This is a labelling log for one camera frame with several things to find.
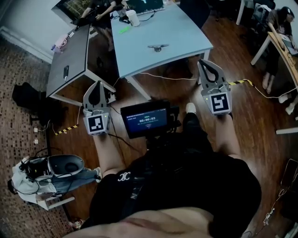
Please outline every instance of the yellow and black striped tape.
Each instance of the yellow and black striped tape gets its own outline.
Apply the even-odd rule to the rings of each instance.
[[[234,81],[234,82],[229,82],[229,85],[231,85],[231,86],[233,86],[233,85],[236,85],[236,84],[242,84],[242,83],[244,83],[244,82],[249,82],[249,84],[251,85],[251,86],[255,86],[250,80],[248,80],[248,79],[243,79],[243,80],[237,80],[237,81]]]
[[[65,129],[63,129],[62,131],[55,132],[55,135],[56,135],[56,136],[57,136],[57,135],[60,135],[60,134],[62,134],[62,133],[64,133],[64,132],[67,132],[67,131],[70,131],[70,130],[72,130],[72,129],[75,129],[75,128],[77,128],[78,126],[79,126],[79,124],[76,124],[75,126],[71,126],[71,127],[65,128]]]

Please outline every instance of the green sticky note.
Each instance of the green sticky note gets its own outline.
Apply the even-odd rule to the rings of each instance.
[[[130,28],[130,26],[127,26],[127,27],[123,28],[122,30],[119,31],[119,34],[122,34],[126,31],[128,31],[129,28]]]

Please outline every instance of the gray table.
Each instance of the gray table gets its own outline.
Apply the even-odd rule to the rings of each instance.
[[[77,106],[82,106],[81,102],[57,95],[62,88],[80,78],[82,75],[86,75],[95,82],[101,81],[111,92],[116,92],[113,86],[88,70],[87,59],[90,38],[89,31],[89,25],[80,27],[78,31],[74,32],[74,35],[68,39],[67,44],[62,48],[63,53],[54,54],[47,83],[47,97]],[[63,72],[64,67],[67,65],[69,65],[69,72],[65,81],[63,78]]]
[[[152,14],[138,16],[146,20]],[[118,19],[112,20],[112,31],[119,76],[126,78],[147,100],[151,97],[145,92],[134,75],[151,68],[197,54],[208,59],[210,41],[196,24],[174,3],[165,6],[165,10],[156,12],[148,21],[138,27],[131,26],[122,34],[119,31],[127,24]],[[160,52],[151,45],[169,44]]]

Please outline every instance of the light blue table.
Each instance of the light blue table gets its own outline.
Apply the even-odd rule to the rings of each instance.
[[[145,20],[152,13],[138,16]],[[128,25],[118,19],[111,21],[115,52],[120,78],[126,78],[147,100],[151,97],[145,92],[134,75],[151,68],[197,54],[204,54],[208,59],[210,41],[196,24],[175,4],[165,6],[148,21],[122,34],[119,32]],[[169,44],[160,52],[155,52],[152,45]]]

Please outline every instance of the floor plank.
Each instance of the floor plank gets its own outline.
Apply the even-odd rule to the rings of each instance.
[[[228,81],[250,79],[259,89],[262,89],[264,62],[260,60],[256,67],[250,65],[253,56],[250,55],[245,41],[239,38],[239,35],[245,32],[245,29],[227,19],[220,19],[219,22],[215,22],[214,17],[209,17],[203,27],[203,31],[214,46],[210,53],[210,60],[224,70]],[[105,46],[102,40],[94,40],[92,45],[98,48],[89,54],[89,60],[92,58],[92,61],[94,61],[97,53],[107,55],[107,52],[103,52],[104,50],[98,50]],[[190,59],[190,68],[195,76],[197,75],[197,60],[198,57]],[[106,62],[116,74],[117,69],[113,55],[105,58]],[[148,73],[161,75],[163,70],[164,67],[161,66],[149,70]],[[183,77],[179,71],[176,71],[169,76],[173,78]],[[167,98],[172,105],[179,106],[179,119],[181,121],[185,114],[186,104],[190,101],[195,103],[202,127],[208,133],[211,144],[215,149],[215,119],[203,101],[200,94],[201,88],[196,85],[195,80],[174,81],[154,78],[144,74],[137,75],[137,79],[152,97],[156,99]],[[66,87],[61,93],[82,101],[82,96],[90,84],[91,82],[88,80],[80,80],[74,82],[72,86]],[[145,99],[139,92],[125,80],[118,81],[115,87],[117,89],[117,101],[112,103],[112,106],[117,111],[120,111],[120,108],[123,106],[145,102]],[[276,129],[295,125],[294,116],[288,116],[285,112],[285,107],[288,103],[281,105],[277,100],[266,99],[249,84],[232,86],[231,93],[235,130],[243,159],[259,180],[263,192],[260,208],[248,228],[248,230],[254,232],[262,228],[263,219],[277,198],[281,176],[287,160],[289,158],[297,158],[296,144],[298,135],[275,134]],[[66,120],[61,128],[54,128],[55,130],[76,124],[78,107],[67,106],[69,109]],[[117,135],[123,137],[132,146],[145,153],[145,139],[128,139],[121,116],[114,110],[111,111],[111,116]],[[76,154],[82,157],[86,167],[95,168],[99,166],[95,146],[92,138],[86,133],[82,117],[81,113],[79,119],[80,126],[77,129],[59,136],[52,134],[51,145],[63,149],[65,154]],[[126,165],[129,165],[140,156],[138,152],[129,149],[121,141],[120,147],[123,151]],[[96,183],[92,183],[65,195],[65,197],[75,196],[76,198],[74,202],[66,204],[72,218],[86,219],[88,217],[89,204],[95,189]],[[257,237],[275,237],[276,234],[281,237],[288,229],[289,224],[290,222],[281,217],[278,211],[276,211],[272,217],[272,224],[270,223],[268,227],[265,227]]]

